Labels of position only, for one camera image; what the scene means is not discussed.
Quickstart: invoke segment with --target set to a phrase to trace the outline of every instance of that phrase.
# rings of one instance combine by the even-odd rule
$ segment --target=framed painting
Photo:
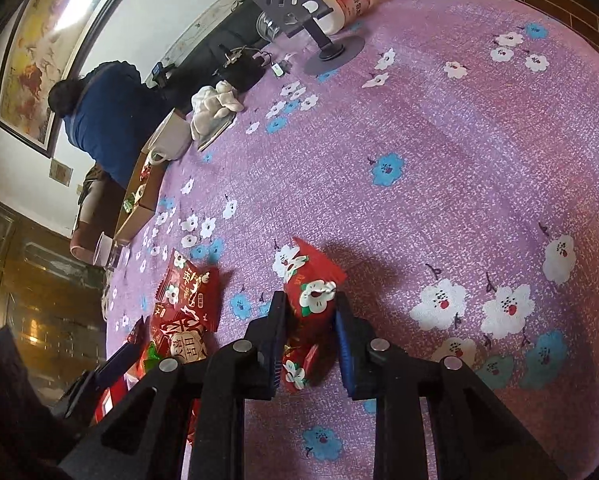
[[[0,70],[0,127],[51,158],[60,120],[52,86],[78,73],[116,0],[26,0]]]

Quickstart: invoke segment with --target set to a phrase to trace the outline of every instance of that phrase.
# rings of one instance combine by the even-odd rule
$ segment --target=door
[[[11,327],[46,404],[105,360],[103,279],[71,256],[68,238],[0,203],[0,327]]]

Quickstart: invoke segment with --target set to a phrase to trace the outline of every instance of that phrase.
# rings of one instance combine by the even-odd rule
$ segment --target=table
[[[345,269],[378,335],[461,355],[583,478],[599,462],[599,55],[513,0],[383,0],[351,30],[353,62],[313,78],[315,46],[288,53],[291,75],[267,73],[233,127],[171,164],[113,276],[108,354],[173,248],[218,264],[217,343],[240,338],[296,235]],[[373,411],[338,370],[248,402],[246,478],[371,478]]]

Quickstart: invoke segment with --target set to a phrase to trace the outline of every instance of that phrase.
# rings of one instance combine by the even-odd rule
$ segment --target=black leather couch
[[[188,113],[191,110],[191,96],[202,86],[214,86],[217,83],[219,78],[212,74],[225,60],[218,48],[220,43],[229,48],[244,45],[262,48],[266,45],[256,30],[260,13],[260,8],[252,0],[245,0],[173,70],[164,92],[174,107]]]

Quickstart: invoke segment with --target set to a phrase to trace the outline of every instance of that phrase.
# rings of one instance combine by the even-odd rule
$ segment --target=silver screw
[[[449,370],[459,370],[462,368],[464,362],[459,357],[455,357],[454,355],[449,355],[444,358],[444,366],[446,366]]]
[[[177,359],[169,358],[169,359],[164,359],[163,361],[160,361],[160,370],[162,370],[163,372],[172,372],[178,366],[179,366],[179,363],[177,362]]]
[[[233,350],[235,352],[245,353],[253,348],[253,344],[248,339],[240,339],[233,343]]]
[[[386,341],[385,339],[376,337],[373,341],[371,341],[371,348],[375,352],[384,352],[384,351],[388,350],[389,347],[390,347],[390,343],[388,341]]]

